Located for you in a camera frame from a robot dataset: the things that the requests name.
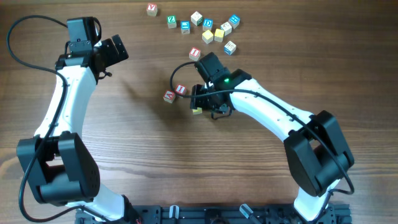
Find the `yellow S wooden block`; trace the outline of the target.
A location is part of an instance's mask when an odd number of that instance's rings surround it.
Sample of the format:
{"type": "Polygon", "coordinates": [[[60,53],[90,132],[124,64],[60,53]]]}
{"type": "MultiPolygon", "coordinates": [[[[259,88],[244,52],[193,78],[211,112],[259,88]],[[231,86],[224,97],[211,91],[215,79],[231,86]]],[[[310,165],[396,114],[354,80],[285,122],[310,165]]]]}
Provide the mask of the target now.
{"type": "Polygon", "coordinates": [[[194,115],[196,115],[196,114],[202,114],[202,108],[197,108],[197,109],[192,109],[192,113],[194,114],[194,115]]]}

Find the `red i wooden block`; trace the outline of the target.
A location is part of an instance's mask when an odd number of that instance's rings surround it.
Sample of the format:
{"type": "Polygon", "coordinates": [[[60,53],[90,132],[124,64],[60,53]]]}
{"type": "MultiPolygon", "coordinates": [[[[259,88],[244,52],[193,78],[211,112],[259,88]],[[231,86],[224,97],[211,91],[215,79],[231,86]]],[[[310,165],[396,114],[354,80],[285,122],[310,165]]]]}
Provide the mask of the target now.
{"type": "Polygon", "coordinates": [[[198,48],[193,47],[190,51],[189,51],[189,58],[193,61],[198,61],[201,55],[201,50],[198,48]]]}
{"type": "Polygon", "coordinates": [[[175,90],[175,94],[179,97],[182,97],[183,95],[185,95],[187,93],[187,88],[180,84],[178,84],[174,90],[175,90]]]}

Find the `red A wooden block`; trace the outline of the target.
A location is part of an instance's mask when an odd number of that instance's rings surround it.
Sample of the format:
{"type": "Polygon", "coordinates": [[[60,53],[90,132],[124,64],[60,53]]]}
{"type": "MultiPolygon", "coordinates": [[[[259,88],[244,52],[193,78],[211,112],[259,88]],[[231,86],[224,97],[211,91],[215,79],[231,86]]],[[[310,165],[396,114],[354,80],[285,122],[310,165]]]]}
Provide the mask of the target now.
{"type": "Polygon", "coordinates": [[[171,90],[167,90],[164,95],[163,95],[163,99],[164,101],[168,102],[168,103],[173,103],[175,100],[175,93],[172,92],[171,90]]]}

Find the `blue-sided picture wooden block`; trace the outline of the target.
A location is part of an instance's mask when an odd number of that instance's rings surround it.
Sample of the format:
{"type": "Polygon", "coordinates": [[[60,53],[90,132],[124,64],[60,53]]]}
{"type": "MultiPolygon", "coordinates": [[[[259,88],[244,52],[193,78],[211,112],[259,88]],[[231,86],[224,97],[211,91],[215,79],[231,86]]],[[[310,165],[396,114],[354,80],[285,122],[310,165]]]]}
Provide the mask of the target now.
{"type": "Polygon", "coordinates": [[[225,46],[224,46],[224,52],[228,55],[232,55],[235,50],[237,49],[237,46],[234,42],[229,41],[225,46]]]}

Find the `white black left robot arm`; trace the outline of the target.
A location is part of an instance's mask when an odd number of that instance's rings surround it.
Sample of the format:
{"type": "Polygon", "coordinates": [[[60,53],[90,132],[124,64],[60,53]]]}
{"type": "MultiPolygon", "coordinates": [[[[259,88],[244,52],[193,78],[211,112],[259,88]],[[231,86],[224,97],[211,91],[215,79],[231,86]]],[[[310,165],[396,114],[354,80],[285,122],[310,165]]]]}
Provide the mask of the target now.
{"type": "Polygon", "coordinates": [[[40,204],[76,211],[103,223],[142,223],[126,196],[100,181],[99,168],[81,135],[88,102],[107,68],[127,59],[118,35],[102,39],[99,20],[67,20],[69,40],[52,73],[56,87],[39,128],[17,145],[24,171],[21,187],[30,187],[40,204]]]}

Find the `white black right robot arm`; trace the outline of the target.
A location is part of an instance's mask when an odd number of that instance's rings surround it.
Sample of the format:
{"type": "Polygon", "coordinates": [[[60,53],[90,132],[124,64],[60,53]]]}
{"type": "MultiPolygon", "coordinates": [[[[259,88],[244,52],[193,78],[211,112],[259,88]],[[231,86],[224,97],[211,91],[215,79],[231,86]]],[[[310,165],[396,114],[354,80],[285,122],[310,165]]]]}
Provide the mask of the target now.
{"type": "Polygon", "coordinates": [[[347,171],[354,157],[331,113],[313,114],[284,102],[243,70],[230,72],[213,52],[194,66],[205,83],[193,88],[193,107],[244,113],[283,142],[290,174],[299,186],[293,207],[303,221],[316,223],[324,216],[341,179],[349,184],[346,194],[353,194],[347,171]]]}

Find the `red Y wooden block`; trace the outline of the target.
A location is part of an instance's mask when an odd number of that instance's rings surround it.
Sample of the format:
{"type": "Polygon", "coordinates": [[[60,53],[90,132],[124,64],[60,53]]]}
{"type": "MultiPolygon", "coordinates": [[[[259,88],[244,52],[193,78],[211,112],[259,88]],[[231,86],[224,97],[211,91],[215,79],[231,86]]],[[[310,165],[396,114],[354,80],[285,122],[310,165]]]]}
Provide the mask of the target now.
{"type": "Polygon", "coordinates": [[[147,15],[148,16],[154,16],[155,17],[157,15],[157,12],[158,12],[157,5],[153,4],[153,3],[149,3],[147,5],[146,11],[147,11],[147,15]]]}

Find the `yellow-sided wooden block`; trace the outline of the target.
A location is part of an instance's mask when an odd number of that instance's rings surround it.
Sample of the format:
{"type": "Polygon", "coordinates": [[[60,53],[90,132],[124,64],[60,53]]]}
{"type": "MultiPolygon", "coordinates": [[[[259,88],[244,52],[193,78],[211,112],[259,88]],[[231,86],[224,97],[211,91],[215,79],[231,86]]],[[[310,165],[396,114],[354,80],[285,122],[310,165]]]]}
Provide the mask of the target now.
{"type": "Polygon", "coordinates": [[[209,44],[214,40],[214,35],[211,30],[206,30],[204,33],[202,33],[202,40],[205,42],[205,44],[209,44]]]}

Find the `yellow top wooden block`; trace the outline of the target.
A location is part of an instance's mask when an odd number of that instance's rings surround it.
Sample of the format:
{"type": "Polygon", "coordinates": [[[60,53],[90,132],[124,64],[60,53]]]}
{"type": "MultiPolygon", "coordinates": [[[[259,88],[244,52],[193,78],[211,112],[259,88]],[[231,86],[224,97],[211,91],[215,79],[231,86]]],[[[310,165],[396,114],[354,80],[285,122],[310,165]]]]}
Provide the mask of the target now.
{"type": "Polygon", "coordinates": [[[223,29],[216,29],[214,33],[214,41],[222,42],[225,31],[223,29]]]}

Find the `green Z wooden block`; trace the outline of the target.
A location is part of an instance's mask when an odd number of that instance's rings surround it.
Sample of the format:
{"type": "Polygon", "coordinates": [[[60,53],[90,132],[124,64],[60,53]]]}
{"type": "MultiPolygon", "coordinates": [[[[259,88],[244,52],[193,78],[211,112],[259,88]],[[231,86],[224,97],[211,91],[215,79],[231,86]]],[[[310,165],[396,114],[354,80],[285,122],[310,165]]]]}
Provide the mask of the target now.
{"type": "Polygon", "coordinates": [[[175,15],[167,16],[167,26],[169,29],[177,27],[177,20],[175,15]]]}

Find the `plain picture wooden block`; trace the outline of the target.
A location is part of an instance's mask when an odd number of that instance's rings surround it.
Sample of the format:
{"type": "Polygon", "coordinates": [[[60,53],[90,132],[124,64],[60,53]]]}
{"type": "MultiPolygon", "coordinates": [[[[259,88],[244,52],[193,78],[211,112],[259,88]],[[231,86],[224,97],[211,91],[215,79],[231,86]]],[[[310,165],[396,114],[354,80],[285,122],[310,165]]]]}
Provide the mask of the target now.
{"type": "Polygon", "coordinates": [[[233,30],[233,27],[229,22],[225,22],[222,25],[220,25],[220,29],[224,31],[224,35],[227,36],[230,34],[233,30]]]}

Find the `blue wooden block left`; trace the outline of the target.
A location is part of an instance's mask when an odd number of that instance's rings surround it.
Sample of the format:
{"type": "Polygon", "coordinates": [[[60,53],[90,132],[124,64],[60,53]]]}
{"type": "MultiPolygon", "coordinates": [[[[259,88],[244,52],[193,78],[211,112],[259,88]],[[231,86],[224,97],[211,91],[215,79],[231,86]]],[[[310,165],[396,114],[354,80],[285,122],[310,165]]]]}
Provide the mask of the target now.
{"type": "Polygon", "coordinates": [[[189,34],[190,33],[190,22],[189,21],[181,21],[180,28],[182,34],[189,34]]]}

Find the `blue D wooden block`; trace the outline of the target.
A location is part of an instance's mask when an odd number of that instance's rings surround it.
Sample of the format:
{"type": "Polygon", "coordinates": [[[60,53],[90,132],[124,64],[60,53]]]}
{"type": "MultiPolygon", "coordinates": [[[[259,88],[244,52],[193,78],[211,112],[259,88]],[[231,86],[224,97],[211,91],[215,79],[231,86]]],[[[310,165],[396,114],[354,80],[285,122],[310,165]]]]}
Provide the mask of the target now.
{"type": "Polygon", "coordinates": [[[212,30],[212,27],[213,27],[213,20],[209,19],[209,18],[205,18],[203,20],[203,24],[202,24],[203,31],[212,30]]]}

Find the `plain green-edged wooden block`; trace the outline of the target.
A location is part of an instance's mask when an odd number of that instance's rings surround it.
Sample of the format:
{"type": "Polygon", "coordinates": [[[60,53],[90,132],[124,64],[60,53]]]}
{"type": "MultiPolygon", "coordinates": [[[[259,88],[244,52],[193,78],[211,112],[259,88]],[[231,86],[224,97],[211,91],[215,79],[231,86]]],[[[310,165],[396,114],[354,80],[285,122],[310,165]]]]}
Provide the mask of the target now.
{"type": "Polygon", "coordinates": [[[195,11],[192,15],[191,15],[191,22],[195,25],[195,26],[199,26],[203,21],[203,16],[198,12],[195,11]]]}

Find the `blue wooden block right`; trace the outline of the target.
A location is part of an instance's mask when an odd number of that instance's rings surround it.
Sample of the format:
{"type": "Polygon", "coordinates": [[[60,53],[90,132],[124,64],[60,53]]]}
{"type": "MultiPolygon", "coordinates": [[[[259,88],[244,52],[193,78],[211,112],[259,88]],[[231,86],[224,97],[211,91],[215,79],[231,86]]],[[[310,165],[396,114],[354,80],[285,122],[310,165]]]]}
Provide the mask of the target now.
{"type": "Polygon", "coordinates": [[[232,26],[232,28],[237,28],[237,26],[239,25],[239,23],[240,23],[240,17],[239,16],[237,16],[237,15],[235,15],[235,14],[233,14],[229,19],[228,19],[228,22],[230,23],[230,25],[232,26]]]}

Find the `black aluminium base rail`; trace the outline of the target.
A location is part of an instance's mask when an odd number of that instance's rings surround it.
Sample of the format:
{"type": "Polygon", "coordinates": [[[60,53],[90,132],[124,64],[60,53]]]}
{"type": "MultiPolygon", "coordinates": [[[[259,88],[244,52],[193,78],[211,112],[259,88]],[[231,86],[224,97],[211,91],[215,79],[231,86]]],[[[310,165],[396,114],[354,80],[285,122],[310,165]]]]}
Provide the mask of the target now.
{"type": "MultiPolygon", "coordinates": [[[[242,204],[238,207],[170,207],[134,206],[141,219],[135,223],[153,224],[192,224],[192,223],[312,223],[306,222],[294,210],[291,204],[266,205],[264,207],[249,207],[242,204]]],[[[78,210],[75,223],[105,223],[98,222],[87,213],[78,210]]],[[[351,224],[351,210],[347,204],[329,204],[320,218],[314,223],[351,224]]]]}

